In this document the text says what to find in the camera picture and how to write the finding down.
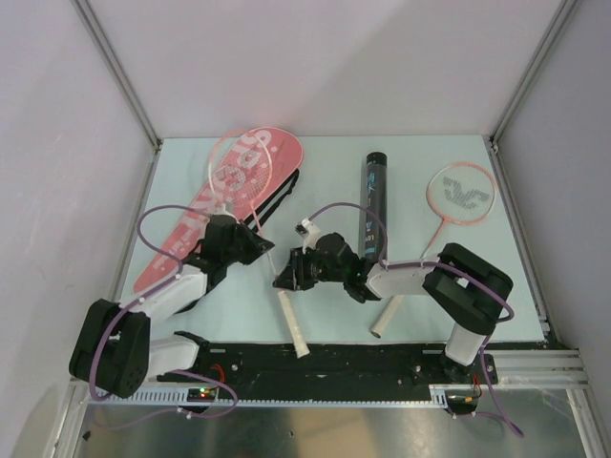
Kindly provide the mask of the pink racket cover bag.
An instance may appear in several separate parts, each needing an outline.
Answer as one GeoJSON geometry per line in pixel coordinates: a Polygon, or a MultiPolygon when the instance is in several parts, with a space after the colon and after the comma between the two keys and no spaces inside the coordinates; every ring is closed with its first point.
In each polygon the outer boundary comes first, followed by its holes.
{"type": "Polygon", "coordinates": [[[180,206],[181,217],[166,241],[156,250],[152,261],[137,277],[133,287],[134,296],[170,275],[204,236],[206,225],[213,215],[218,215],[219,203],[212,195],[205,169],[205,182],[200,193],[187,206],[180,206]]]}

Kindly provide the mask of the black shuttlecock tube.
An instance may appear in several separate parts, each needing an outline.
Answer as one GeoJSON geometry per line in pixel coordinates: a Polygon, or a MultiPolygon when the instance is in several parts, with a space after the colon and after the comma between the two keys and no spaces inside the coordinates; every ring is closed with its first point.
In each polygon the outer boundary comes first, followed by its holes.
{"type": "MultiPolygon", "coordinates": [[[[382,152],[372,152],[366,157],[364,181],[361,191],[362,205],[380,219],[387,227],[388,207],[388,157],[382,152]]],[[[369,213],[362,217],[362,254],[370,260],[377,260],[383,250],[383,234],[380,224],[369,213]]]]}

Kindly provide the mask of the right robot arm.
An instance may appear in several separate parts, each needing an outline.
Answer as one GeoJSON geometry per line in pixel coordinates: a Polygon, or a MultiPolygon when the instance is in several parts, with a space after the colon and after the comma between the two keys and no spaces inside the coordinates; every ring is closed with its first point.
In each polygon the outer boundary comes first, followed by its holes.
{"type": "Polygon", "coordinates": [[[436,258],[378,262],[358,256],[337,233],[312,246],[290,250],[286,267],[273,286],[306,291],[319,282],[343,285],[360,303],[390,297],[431,297],[454,321],[440,357],[443,375],[464,382],[475,371],[475,359],[499,323],[515,311],[507,303],[511,278],[464,246],[451,242],[436,258]]]}

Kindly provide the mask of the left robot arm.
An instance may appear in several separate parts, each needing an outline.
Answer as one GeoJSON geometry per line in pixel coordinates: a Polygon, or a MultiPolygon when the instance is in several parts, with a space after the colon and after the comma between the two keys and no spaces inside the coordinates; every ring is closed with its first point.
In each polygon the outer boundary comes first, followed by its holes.
{"type": "Polygon", "coordinates": [[[274,247],[245,223],[215,215],[204,236],[170,275],[125,302],[93,302],[69,361],[69,373],[119,398],[132,396],[150,378],[180,370],[192,381],[211,371],[205,339],[178,331],[152,340],[152,329],[195,305],[220,284],[235,263],[249,265],[274,247]]]}

